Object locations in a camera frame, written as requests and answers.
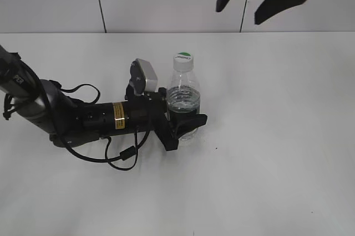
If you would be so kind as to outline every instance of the white wall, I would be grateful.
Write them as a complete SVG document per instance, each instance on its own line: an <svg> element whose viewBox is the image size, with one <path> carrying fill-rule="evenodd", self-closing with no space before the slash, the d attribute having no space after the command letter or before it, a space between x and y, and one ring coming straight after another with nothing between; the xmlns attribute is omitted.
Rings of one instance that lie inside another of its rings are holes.
<svg viewBox="0 0 355 236"><path fill-rule="evenodd" d="M355 0L308 0L262 25L248 0L243 32L355 30ZM245 0L102 0L107 32L239 32ZM104 32L98 0L0 0L0 33Z"/></svg>
<svg viewBox="0 0 355 236"><path fill-rule="evenodd" d="M98 0L0 0L0 33L103 32Z"/></svg>
<svg viewBox="0 0 355 236"><path fill-rule="evenodd" d="M108 32L238 32L245 0L102 0Z"/></svg>

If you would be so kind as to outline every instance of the black strap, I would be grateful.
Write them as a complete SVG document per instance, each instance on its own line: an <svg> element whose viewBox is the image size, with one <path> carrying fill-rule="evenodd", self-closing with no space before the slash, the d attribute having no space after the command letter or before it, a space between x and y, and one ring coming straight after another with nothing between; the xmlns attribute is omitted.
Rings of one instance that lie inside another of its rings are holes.
<svg viewBox="0 0 355 236"><path fill-rule="evenodd" d="M50 81L51 81L52 84L55 85L60 91L65 92L65 93L69 93L69 94L78 91L79 88L82 88L83 86L91 86L92 88L94 88L94 89L97 91L98 95L96 96L96 98L95 98L92 102L83 102L83 101L81 101L81 100L78 100L78 101L77 101L77 102L79 102L79 103L82 102L82 104L85 104L85 105L86 105L86 104L87 104L87 105L88 105L88 104L96 104L96 103L99 101L100 96L101 96L100 90L97 89L95 86L90 85L90 84L81 84L81 85L78 85L78 86L74 87L73 89L63 89L63 88L62 88L62 85L61 85L59 82L54 81L54 80L50 80Z"/></svg>

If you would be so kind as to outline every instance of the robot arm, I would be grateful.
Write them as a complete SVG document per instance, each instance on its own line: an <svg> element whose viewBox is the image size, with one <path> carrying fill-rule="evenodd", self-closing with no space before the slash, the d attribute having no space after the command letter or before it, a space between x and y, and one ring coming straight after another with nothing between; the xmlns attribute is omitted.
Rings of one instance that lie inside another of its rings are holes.
<svg viewBox="0 0 355 236"><path fill-rule="evenodd" d="M138 149L144 144L151 130L167 151L176 150L179 137L207 122L204 114L193 114L168 121L165 113L166 89L155 92L158 79L148 61L137 59L131 64L131 79L126 89L126 101L97 104L100 96L90 103L72 99L64 93L76 91L64 90L53 80L40 80L18 54L8 53L0 46L0 89L6 93L4 117L8 120L17 112L29 122L49 134L54 145L65 147L80 159L109 163L126 160L138 155ZM77 153L73 148L100 138L115 135L145 132L141 143L127 148L114 158L90 158Z"/></svg>

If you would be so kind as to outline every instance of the bottle cap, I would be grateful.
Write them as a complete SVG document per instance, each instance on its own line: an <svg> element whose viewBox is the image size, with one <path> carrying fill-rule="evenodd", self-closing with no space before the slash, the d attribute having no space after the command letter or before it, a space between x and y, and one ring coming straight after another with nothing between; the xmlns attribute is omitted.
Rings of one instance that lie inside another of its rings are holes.
<svg viewBox="0 0 355 236"><path fill-rule="evenodd" d="M187 53L181 52L174 56L174 69L185 73L187 71L192 71L194 68L194 57Z"/></svg>

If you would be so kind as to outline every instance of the black cylinder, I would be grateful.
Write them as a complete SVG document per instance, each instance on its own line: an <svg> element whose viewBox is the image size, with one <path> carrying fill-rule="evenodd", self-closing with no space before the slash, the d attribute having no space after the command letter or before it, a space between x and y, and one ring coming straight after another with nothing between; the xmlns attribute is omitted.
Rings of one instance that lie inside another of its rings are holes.
<svg viewBox="0 0 355 236"><path fill-rule="evenodd" d="M101 137L146 131L148 116L143 103L128 101L88 105L80 110L83 127Z"/></svg>

